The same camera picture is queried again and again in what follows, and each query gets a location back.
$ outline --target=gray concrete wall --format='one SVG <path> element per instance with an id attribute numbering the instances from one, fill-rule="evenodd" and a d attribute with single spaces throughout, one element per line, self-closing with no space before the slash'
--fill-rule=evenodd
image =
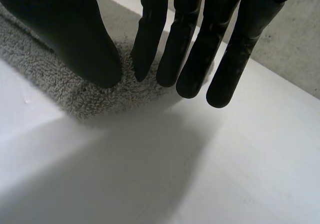
<path id="1" fill-rule="evenodd" d="M 174 0 L 169 0 L 174 11 Z M 237 12 L 224 37 L 228 42 Z M 320 0 L 289 0 L 265 29 L 251 56 L 320 99 Z"/>

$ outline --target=fuzzy gray fabric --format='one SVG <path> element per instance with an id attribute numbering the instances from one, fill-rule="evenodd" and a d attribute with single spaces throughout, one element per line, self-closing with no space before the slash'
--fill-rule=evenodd
<path id="1" fill-rule="evenodd" d="M 115 11 L 113 8 L 116 7 L 110 6 L 110 2 L 108 7 L 109 13 Z M 128 16 L 128 10 L 122 11 Z M 77 119 L 88 119 L 99 114 L 120 113 L 143 106 L 171 92 L 172 88 L 165 89 L 157 84 L 157 64 L 151 67 L 148 77 L 142 83 L 136 81 L 130 58 L 133 34 L 128 37 L 124 29 L 119 29 L 117 31 L 125 32 L 126 37 L 112 35 L 110 29 L 112 31 L 113 26 L 117 26 L 124 20 L 115 18 L 114 14 L 110 16 L 109 13 L 106 27 L 118 48 L 124 72 L 122 81 L 112 89 L 99 88 L 73 74 L 52 50 L 41 43 L 34 33 L 8 13 L 3 6 L 0 6 L 0 58 Z M 133 15 L 132 18 L 138 21 L 139 16 Z"/>

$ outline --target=gloved hand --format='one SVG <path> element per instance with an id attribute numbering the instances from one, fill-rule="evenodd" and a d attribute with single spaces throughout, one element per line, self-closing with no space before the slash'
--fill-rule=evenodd
<path id="1" fill-rule="evenodd" d="M 202 0 L 174 0 L 175 21 L 156 74 L 160 85 L 170 87 L 177 82 L 176 90 L 185 98 L 198 94 L 239 1 L 235 29 L 206 95 L 208 103 L 217 108 L 230 102 L 262 31 L 286 0 L 205 0 L 200 33 L 180 76 Z M 156 55 L 168 0 L 141 0 L 141 3 L 143 16 L 131 52 L 138 81 L 147 76 Z"/>
<path id="2" fill-rule="evenodd" d="M 77 75 L 103 88 L 121 80 L 119 54 L 96 0 L 0 0 Z"/>

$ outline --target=fingertip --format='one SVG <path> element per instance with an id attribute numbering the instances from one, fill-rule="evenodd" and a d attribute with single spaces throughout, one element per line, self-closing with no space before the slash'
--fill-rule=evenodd
<path id="1" fill-rule="evenodd" d="M 183 79 L 181 79 L 181 75 L 177 81 L 175 88 L 177 93 L 185 99 L 192 99 L 199 93 L 197 84 L 191 81 L 184 81 Z"/>
<path id="2" fill-rule="evenodd" d="M 174 78 L 171 78 L 168 73 L 164 74 L 161 71 L 157 71 L 156 73 L 156 81 L 159 85 L 165 88 L 170 88 L 175 85 L 176 80 Z"/>
<path id="3" fill-rule="evenodd" d="M 214 93 L 210 89 L 206 93 L 206 101 L 208 102 L 208 104 L 217 109 L 226 107 L 230 103 L 230 100 L 231 100 L 230 98 L 224 98 L 223 96 L 218 96 L 216 93 Z"/>

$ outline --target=white table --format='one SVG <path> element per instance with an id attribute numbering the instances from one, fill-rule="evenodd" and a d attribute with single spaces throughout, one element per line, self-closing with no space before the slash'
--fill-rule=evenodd
<path id="1" fill-rule="evenodd" d="M 207 83 L 94 127 L 0 69 L 1 224 L 320 222 L 320 101 L 253 60 L 224 109 Z"/>

